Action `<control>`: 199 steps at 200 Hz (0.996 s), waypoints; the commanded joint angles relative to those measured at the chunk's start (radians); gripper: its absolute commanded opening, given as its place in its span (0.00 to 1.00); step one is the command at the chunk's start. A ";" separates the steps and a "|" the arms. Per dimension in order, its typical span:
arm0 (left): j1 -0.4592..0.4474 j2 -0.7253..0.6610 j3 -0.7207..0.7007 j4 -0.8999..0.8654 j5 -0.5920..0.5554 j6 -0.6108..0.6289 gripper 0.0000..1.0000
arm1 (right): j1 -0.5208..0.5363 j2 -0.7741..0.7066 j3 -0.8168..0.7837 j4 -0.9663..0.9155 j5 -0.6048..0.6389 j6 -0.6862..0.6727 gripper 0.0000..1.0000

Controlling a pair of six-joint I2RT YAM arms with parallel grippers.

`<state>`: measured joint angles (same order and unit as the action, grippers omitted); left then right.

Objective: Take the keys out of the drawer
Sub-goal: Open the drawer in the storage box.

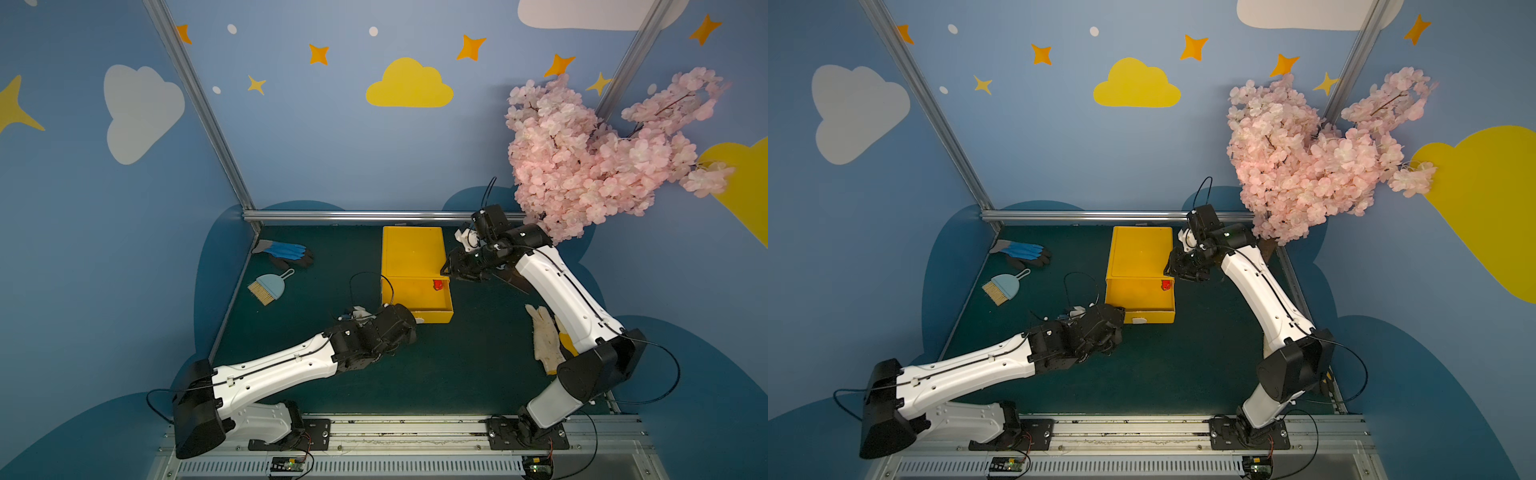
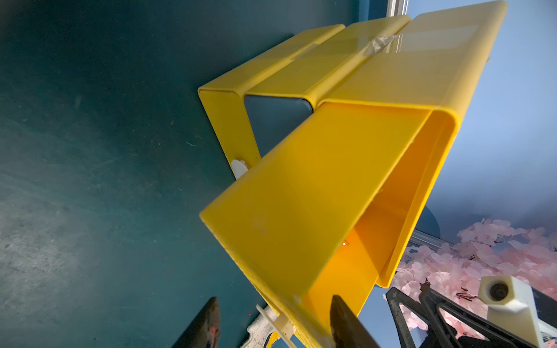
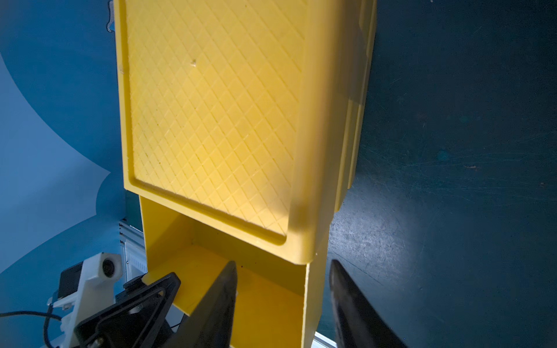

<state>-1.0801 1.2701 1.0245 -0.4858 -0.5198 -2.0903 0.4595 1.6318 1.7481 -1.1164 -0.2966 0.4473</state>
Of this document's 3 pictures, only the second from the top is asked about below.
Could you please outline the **yellow drawer cabinet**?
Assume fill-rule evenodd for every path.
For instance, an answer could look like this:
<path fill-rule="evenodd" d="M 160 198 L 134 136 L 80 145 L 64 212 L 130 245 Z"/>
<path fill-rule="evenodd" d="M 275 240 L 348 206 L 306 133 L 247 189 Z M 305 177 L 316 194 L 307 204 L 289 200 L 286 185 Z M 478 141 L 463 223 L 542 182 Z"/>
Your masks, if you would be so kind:
<path fill-rule="evenodd" d="M 507 11 L 490 1 L 306 30 L 198 94 L 236 178 L 326 102 L 441 111 L 460 126 Z"/>

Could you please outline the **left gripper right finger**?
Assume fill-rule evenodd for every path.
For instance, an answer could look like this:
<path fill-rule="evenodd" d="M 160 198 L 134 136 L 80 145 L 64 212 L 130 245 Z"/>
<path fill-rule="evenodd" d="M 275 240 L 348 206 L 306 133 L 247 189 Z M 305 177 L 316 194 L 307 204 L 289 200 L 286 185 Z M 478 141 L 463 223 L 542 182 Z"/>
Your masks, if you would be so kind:
<path fill-rule="evenodd" d="M 336 348 L 379 348 L 339 295 L 332 297 L 330 324 Z"/>

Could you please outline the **yellow top drawer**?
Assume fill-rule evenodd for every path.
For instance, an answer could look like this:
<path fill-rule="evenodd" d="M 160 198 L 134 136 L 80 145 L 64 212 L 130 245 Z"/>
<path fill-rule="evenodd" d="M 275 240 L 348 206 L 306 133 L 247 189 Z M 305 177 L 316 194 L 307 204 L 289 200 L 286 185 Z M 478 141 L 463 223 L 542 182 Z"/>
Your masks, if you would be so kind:
<path fill-rule="evenodd" d="M 306 347 L 333 345 L 330 307 L 388 287 L 455 138 L 439 110 L 326 103 L 201 219 Z"/>

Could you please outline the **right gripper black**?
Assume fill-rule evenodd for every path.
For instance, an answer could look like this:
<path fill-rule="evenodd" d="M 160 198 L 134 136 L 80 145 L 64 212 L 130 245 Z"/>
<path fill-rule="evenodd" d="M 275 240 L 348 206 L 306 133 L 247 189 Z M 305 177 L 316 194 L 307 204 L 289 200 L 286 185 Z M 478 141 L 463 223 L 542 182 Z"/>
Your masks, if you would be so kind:
<path fill-rule="evenodd" d="M 534 288 L 532 292 L 544 346 L 555 344 L 556 301 Z M 422 347 L 535 347 L 442 296 L 428 284 L 422 285 L 419 301 L 396 288 L 390 289 L 386 298 L 402 347 L 416 346 L 403 315 L 404 307 L 427 325 Z"/>

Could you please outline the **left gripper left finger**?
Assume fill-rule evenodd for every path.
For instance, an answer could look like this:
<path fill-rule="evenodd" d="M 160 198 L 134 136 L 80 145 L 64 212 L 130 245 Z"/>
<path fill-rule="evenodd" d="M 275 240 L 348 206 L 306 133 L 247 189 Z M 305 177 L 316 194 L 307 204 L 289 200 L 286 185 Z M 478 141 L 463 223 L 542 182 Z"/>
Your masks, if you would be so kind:
<path fill-rule="evenodd" d="M 218 298 L 211 297 L 172 348 L 214 348 L 220 338 Z"/>

